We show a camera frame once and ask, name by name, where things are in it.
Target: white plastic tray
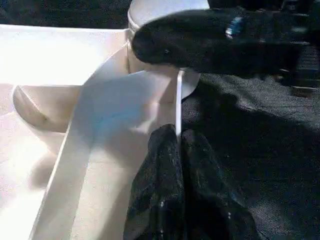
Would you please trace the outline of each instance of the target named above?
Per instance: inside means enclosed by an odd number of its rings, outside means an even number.
[[[0,31],[0,239],[27,240],[82,85],[107,59],[129,73],[127,30]]]
[[[150,134],[175,120],[179,125],[182,80],[150,71],[126,75],[117,54],[83,87],[31,240],[122,239]]]

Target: white plastic panel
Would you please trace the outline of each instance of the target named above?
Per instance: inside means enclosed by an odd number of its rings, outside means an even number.
[[[175,123],[177,81],[162,73],[90,81],[74,111],[32,240],[121,239],[130,185],[150,134]]]
[[[65,133],[81,91],[80,86],[20,86],[34,107],[47,119],[46,125],[36,124],[40,129]]]
[[[127,29],[0,24],[0,83],[83,85],[127,40]]]

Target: black fabric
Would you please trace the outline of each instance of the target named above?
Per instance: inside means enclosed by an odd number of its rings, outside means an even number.
[[[131,187],[124,240],[260,239],[241,193],[206,138],[172,125],[152,133]]]
[[[221,167],[207,139],[187,130],[181,151],[188,239],[260,239],[242,195],[232,187],[232,176]]]
[[[183,129],[207,138],[267,239],[320,238],[319,103],[272,78],[213,74],[183,101]]]
[[[184,240],[185,193],[174,126],[151,134],[148,154],[133,180],[124,240]]]
[[[131,0],[1,0],[0,24],[124,29]]]
[[[304,25],[281,12],[186,10],[142,26],[131,46],[135,56],[149,64],[246,78],[281,75],[296,69],[307,36]]]

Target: dark cloth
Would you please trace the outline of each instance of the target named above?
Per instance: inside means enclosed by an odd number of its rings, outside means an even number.
[[[124,29],[131,0],[2,0],[0,24]]]
[[[182,104],[267,239],[320,238],[320,95],[291,95],[271,78],[203,74]]]
[[[198,132],[152,133],[148,155],[131,187],[124,240],[255,240],[253,217]]]

